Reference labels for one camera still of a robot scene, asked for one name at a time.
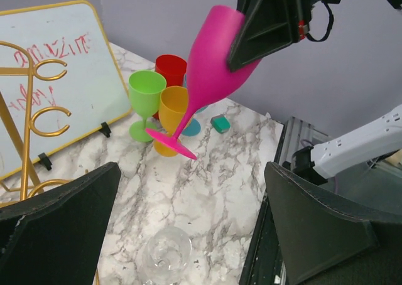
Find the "gold metal rack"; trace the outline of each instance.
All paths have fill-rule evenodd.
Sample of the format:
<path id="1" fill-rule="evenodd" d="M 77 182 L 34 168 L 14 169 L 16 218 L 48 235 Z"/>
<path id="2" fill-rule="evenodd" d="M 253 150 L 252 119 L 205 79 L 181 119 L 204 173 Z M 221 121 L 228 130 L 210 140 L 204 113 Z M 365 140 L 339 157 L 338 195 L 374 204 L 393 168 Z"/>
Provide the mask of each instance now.
<path id="1" fill-rule="evenodd" d="M 69 125 L 66 125 L 62 127 L 61 129 L 54 131 L 54 132 L 43 132 L 38 130 L 35 127 L 35 121 L 36 119 L 41 116 L 42 114 L 48 112 L 48 111 L 61 111 L 66 116 L 70 116 L 71 112 L 60 106 L 49 106 L 42 108 L 35 112 L 32 115 L 32 96 L 33 96 L 33 78 L 36 77 L 39 80 L 42 81 L 55 81 L 58 79 L 61 79 L 62 77 L 65 76 L 67 73 L 66 70 L 62 71 L 56 76 L 53 77 L 43 77 L 38 73 L 38 69 L 45 64 L 49 63 L 58 63 L 63 65 L 64 67 L 67 66 L 67 63 L 65 63 L 62 60 L 58 59 L 47 59 L 43 60 L 36 65 L 34 64 L 34 61 L 31 57 L 31 55 L 22 47 L 18 45 L 14 45 L 12 43 L 8 43 L 5 41 L 0 41 L 0 46 L 5 46 L 8 48 L 13 48 L 15 50 L 20 51 L 22 54 L 24 54 L 27 59 L 29 66 L 28 67 L 0 67 L 0 76 L 27 76 L 28 77 L 28 88 L 27 88 L 27 96 L 26 96 L 26 110 L 25 110 L 25 123 L 24 123 L 24 140 L 22 140 L 21 136 L 19 135 L 19 132 L 17 130 L 17 127 L 13 121 L 13 118 L 11 117 L 10 111 L 8 110 L 7 104 L 3 98 L 3 95 L 0 92 L 0 117 L 1 120 L 3 121 L 3 124 L 14 144 L 15 149 L 17 150 L 21 160 L 22 160 L 22 170 L 21 170 L 21 186 L 18 188 L 8 188 L 2 181 L 0 181 L 0 186 L 3 187 L 7 192 L 16 192 L 19 191 L 19 200 L 17 201 L 11 201 L 11 202 L 6 202 L 6 203 L 0 203 L 0 208 L 5 207 L 7 205 L 11 205 L 23 200 L 26 200 L 27 198 L 31 198 L 35 196 L 37 193 L 43 193 L 43 189 L 46 186 L 55 186 L 55 185 L 64 185 L 65 183 L 68 183 L 70 180 L 61 180 L 61 179 L 52 179 L 52 180 L 46 180 L 41 182 L 39 180 L 38 174 L 36 173 L 33 163 L 30 159 L 30 139 L 31 139 L 31 131 L 33 131 L 36 135 L 42 136 L 42 137 L 53 137 L 53 136 L 59 136 L 66 132 L 68 128 L 70 127 Z M 28 186 L 28 178 L 31 179 L 32 181 L 32 186 Z M 95 283 L 96 285 L 99 285 L 99 274 L 98 270 L 96 270 L 95 274 Z"/>

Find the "clear glass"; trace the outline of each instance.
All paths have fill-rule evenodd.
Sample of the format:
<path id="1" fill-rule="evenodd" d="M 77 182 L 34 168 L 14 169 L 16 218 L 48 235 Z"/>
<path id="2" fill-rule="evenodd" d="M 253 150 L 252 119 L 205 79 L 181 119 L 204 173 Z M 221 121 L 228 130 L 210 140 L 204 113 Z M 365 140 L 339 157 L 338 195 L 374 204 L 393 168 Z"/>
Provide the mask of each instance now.
<path id="1" fill-rule="evenodd" d="M 156 233 L 146 244 L 139 278 L 144 285 L 171 285 L 180 281 L 192 252 L 189 236 L 177 227 Z"/>

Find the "blue goblet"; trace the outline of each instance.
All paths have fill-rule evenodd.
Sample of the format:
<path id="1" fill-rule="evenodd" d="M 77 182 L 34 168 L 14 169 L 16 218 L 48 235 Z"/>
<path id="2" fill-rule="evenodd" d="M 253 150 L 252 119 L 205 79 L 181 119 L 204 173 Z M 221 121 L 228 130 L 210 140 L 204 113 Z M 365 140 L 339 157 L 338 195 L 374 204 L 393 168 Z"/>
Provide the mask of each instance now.
<path id="1" fill-rule="evenodd" d="M 184 75 L 183 87 L 187 87 L 187 75 Z M 204 111 L 207 107 L 208 106 L 204 106 L 204 107 L 200 108 L 198 111 L 196 111 L 196 114 Z M 200 125 L 199 121 L 197 121 L 196 119 L 193 118 L 190 125 L 188 125 L 183 130 L 182 134 L 184 136 L 196 136 L 198 133 L 200 133 L 200 131 L 201 131 L 201 125 Z"/>

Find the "whiteboard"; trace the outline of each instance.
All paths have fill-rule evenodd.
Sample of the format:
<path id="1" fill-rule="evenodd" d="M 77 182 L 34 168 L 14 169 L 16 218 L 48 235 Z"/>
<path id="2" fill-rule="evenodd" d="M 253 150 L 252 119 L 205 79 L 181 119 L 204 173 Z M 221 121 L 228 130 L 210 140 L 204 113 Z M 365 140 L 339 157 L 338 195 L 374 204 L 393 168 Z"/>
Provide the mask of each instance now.
<path id="1" fill-rule="evenodd" d="M 94 7 L 74 1 L 0 13 L 0 41 L 26 49 L 35 63 L 57 58 L 63 67 L 49 63 L 38 69 L 44 77 L 67 74 L 56 81 L 34 77 L 32 114 L 58 105 L 72 115 L 51 111 L 39 116 L 36 128 L 53 132 L 64 125 L 70 129 L 60 136 L 41 137 L 31 131 L 30 157 L 50 155 L 99 130 L 131 111 L 126 86 L 113 57 Z M 0 67 L 28 67 L 19 51 L 0 46 Z M 0 91 L 23 139 L 27 76 L 0 76 Z M 0 122 L 0 180 L 21 169 L 19 158 L 5 126 Z"/>

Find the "red cup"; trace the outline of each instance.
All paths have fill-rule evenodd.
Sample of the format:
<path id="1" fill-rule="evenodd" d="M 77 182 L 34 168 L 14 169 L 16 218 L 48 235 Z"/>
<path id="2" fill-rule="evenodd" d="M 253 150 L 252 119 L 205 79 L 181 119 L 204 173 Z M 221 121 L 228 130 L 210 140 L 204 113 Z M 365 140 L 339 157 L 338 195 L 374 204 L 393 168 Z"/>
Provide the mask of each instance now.
<path id="1" fill-rule="evenodd" d="M 160 55 L 155 61 L 155 71 L 166 79 L 166 87 L 183 86 L 184 75 L 187 70 L 187 62 L 176 55 Z M 153 116 L 159 120 L 158 113 Z"/>

